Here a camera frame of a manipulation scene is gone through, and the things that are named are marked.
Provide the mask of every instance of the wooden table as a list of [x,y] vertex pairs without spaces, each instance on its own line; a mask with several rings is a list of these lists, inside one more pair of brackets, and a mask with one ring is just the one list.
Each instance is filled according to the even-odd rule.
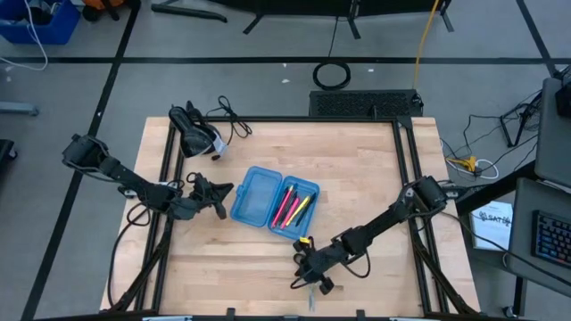
[[[149,118],[146,122],[135,172],[150,181],[159,177],[168,125],[167,118]],[[365,224],[385,211],[401,190],[391,124],[249,125],[253,135],[234,137],[220,160],[207,156],[186,159],[183,177],[200,171],[213,183],[238,186],[248,168],[256,165],[319,184],[321,195],[309,231],[318,248],[348,227]],[[229,124],[216,127],[226,140]],[[447,178],[434,119],[414,119],[414,128],[423,174]],[[410,180],[414,180],[403,130],[402,141]],[[171,175],[175,159],[174,152]],[[372,268],[368,278],[356,278],[340,266],[332,268],[327,275],[335,282],[335,289],[327,296],[316,290],[315,311],[309,311],[309,288],[289,289],[296,270],[292,241],[267,228],[229,218],[235,198],[236,188],[224,201],[228,219],[219,220],[213,209],[207,209],[190,221],[175,223],[162,314],[224,315],[227,308],[236,308],[236,314],[242,316],[354,316],[356,309],[365,309],[368,316],[422,316],[407,223],[381,234],[369,248]],[[135,203],[127,201],[123,226],[127,210]],[[456,213],[453,205],[446,211]],[[459,224],[443,215],[432,222],[444,274],[466,302],[479,309]],[[120,243],[112,282],[115,300],[141,268],[147,232],[147,227],[131,228]],[[362,273],[365,261],[357,261],[352,267]],[[431,305],[438,310],[429,274],[426,280]],[[150,307],[153,288],[154,276],[149,280],[146,307]],[[107,307],[104,295],[102,308]]]

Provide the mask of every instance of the gray floor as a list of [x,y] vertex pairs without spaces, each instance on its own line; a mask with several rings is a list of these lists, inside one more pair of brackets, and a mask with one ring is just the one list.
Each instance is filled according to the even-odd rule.
[[[567,0],[525,0],[552,57],[571,57],[566,39]],[[249,36],[241,33],[253,18],[216,4],[192,1],[194,8],[226,14],[228,24],[152,13],[144,3],[129,40],[130,57],[242,57],[327,55],[335,20],[266,17]],[[426,41],[425,56],[471,58],[540,58],[515,1],[454,1],[449,15],[456,31],[441,19]],[[127,22],[82,21],[66,46],[48,46],[51,57],[113,57]],[[427,14],[400,14],[357,20],[363,38],[352,39],[340,22],[333,56],[413,57]],[[38,56],[33,45],[0,40],[2,56]],[[0,188],[0,319],[20,317],[70,183],[71,171],[61,151],[74,133],[86,133],[107,79],[110,64],[52,64],[44,72],[0,64],[0,100],[35,103],[36,118],[0,115],[0,137],[16,141],[20,157],[4,174]],[[145,118],[165,115],[172,103],[192,100],[203,111],[226,95],[241,115],[306,115],[314,64],[122,64],[98,136],[127,166],[133,166]],[[352,64],[347,89],[402,89],[412,83],[408,64]],[[331,83],[338,70],[323,70]],[[422,65],[418,91],[425,115],[436,117],[441,136],[453,147],[468,114],[500,115],[539,89],[549,76],[544,65]],[[477,119],[468,138],[498,124]],[[515,130],[515,122],[510,124]],[[525,133],[524,139],[534,133]],[[507,175],[525,156],[528,144],[498,165]],[[506,152],[499,130],[473,145],[478,158],[495,160]],[[487,183],[459,176],[460,185]],[[84,179],[58,251],[37,317],[97,311],[109,255],[124,200],[111,185]],[[494,315],[513,299],[515,277],[472,259],[482,310]],[[571,299],[541,286],[528,288],[527,315],[541,320],[565,319]]]

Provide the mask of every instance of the pencil case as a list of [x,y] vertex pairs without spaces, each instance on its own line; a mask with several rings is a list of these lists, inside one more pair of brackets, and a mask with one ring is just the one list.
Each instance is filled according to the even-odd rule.
[[[285,196],[284,190],[290,185],[295,185],[300,202],[310,195],[314,195],[314,199],[303,215],[299,226],[296,223],[301,212],[284,229],[280,228],[281,224],[272,228],[272,220]],[[282,174],[275,170],[252,166],[248,169],[244,182],[236,189],[236,200],[232,204],[230,217],[251,226],[266,226],[272,233],[298,240],[306,236],[310,228],[318,199],[319,185],[293,176],[282,179]]]

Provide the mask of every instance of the black keyboard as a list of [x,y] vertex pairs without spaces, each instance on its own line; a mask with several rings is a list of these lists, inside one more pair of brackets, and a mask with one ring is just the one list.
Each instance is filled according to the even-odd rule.
[[571,220],[534,211],[532,255],[571,268]]

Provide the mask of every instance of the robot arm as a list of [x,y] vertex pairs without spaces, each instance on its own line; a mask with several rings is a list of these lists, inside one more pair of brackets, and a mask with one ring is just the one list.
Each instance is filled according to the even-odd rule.
[[383,214],[365,226],[349,228],[335,236],[331,239],[331,245],[316,250],[311,237],[297,241],[294,248],[298,253],[294,256],[294,261],[299,266],[295,272],[298,279],[291,287],[296,289],[321,281],[319,289],[323,294],[328,294],[334,284],[324,273],[330,268],[337,264],[347,267],[367,254],[367,248],[375,237],[410,218],[433,216],[446,207],[447,200],[446,193],[432,177],[422,177],[405,185],[397,201]]
[[121,165],[113,158],[102,141],[89,136],[74,135],[71,144],[63,151],[63,164],[80,173],[100,173],[110,180],[90,175],[104,181],[116,182],[134,191],[138,199],[150,210],[164,213],[174,219],[191,219],[205,207],[214,206],[220,219],[226,218],[222,201],[234,187],[233,184],[213,184],[200,173],[194,174],[194,190],[182,197],[177,188],[154,184]]

